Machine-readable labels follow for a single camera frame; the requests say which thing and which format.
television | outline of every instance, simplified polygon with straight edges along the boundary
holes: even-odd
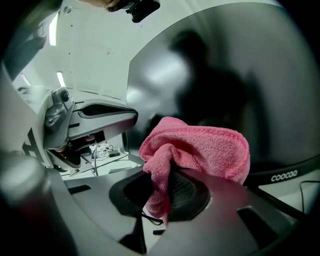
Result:
[[[202,10],[168,27],[130,62],[127,105],[138,114],[132,158],[162,117],[243,134],[245,185],[281,182],[320,167],[320,74],[281,6],[256,2]]]

microfiber cloth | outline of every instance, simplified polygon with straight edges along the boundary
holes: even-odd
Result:
[[[250,168],[247,140],[237,131],[189,126],[164,117],[142,143],[139,154],[143,170],[151,174],[154,192],[146,203],[155,218],[167,219],[170,213],[168,179],[171,164],[243,184]]]

ceiling light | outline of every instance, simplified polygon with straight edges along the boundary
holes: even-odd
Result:
[[[57,25],[58,25],[59,12],[55,15],[49,26],[49,42],[51,46],[57,45]]]
[[[62,72],[57,72],[56,76],[58,77],[59,83],[61,87],[66,87],[64,77],[62,76]]]
[[[26,78],[26,76],[25,76],[23,73],[21,73],[20,75],[21,75],[23,81],[24,81],[28,86],[31,86],[31,83],[28,81],[28,79]]]

brand logo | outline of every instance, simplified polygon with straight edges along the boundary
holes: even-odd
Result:
[[[298,175],[298,171],[297,170],[289,171],[287,173],[273,175],[271,177],[271,181],[272,182],[278,182],[278,181],[282,181],[282,180],[286,180],[286,179],[289,179],[289,178],[296,177],[297,175]]]

white ceiling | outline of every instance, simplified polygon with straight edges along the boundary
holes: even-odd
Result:
[[[214,6],[235,2],[275,4],[273,0],[161,0],[161,8],[135,24],[125,11],[108,13],[75,0],[64,0],[70,14],[60,12],[57,45],[44,48],[23,70],[33,86],[67,88],[126,100],[129,64],[155,36],[179,20]]]

